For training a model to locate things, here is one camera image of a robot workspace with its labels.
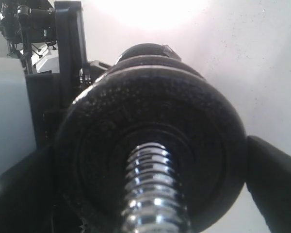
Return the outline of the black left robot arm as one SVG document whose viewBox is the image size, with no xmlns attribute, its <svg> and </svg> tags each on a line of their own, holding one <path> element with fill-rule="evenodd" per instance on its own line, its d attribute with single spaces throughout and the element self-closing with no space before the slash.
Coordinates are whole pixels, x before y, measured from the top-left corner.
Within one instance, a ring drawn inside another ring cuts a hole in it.
<svg viewBox="0 0 291 233">
<path fill-rule="evenodd" d="M 24 68 L 38 147 L 51 140 L 72 100 L 109 65 L 87 60 L 80 1 L 0 0 L 0 32 Z M 38 72 L 37 43 L 58 53 L 58 71 Z"/>
</svg>

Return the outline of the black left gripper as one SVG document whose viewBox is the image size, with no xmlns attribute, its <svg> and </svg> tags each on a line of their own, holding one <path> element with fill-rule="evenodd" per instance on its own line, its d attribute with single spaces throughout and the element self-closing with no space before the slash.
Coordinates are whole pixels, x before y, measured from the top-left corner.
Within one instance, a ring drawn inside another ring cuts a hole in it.
<svg viewBox="0 0 291 233">
<path fill-rule="evenodd" d="M 53 22 L 59 71 L 25 77 L 38 148 L 54 137 L 75 97 L 110 68 L 104 62 L 87 60 L 81 2 L 55 2 Z"/>
</svg>

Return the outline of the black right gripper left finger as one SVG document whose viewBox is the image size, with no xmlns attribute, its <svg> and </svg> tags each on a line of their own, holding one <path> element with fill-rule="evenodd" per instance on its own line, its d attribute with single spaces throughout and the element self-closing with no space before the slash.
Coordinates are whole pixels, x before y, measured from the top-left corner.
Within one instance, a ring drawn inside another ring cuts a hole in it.
<svg viewBox="0 0 291 233">
<path fill-rule="evenodd" d="M 52 145 L 0 175 L 0 233 L 44 233 L 56 195 Z"/>
</svg>

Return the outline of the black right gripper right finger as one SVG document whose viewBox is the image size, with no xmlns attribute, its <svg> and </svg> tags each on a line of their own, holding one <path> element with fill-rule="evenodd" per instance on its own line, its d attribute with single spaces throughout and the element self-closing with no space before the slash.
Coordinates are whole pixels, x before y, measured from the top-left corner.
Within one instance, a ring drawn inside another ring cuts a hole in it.
<svg viewBox="0 0 291 233">
<path fill-rule="evenodd" d="M 273 233 L 291 233 L 291 156 L 248 136 L 247 188 Z"/>
</svg>

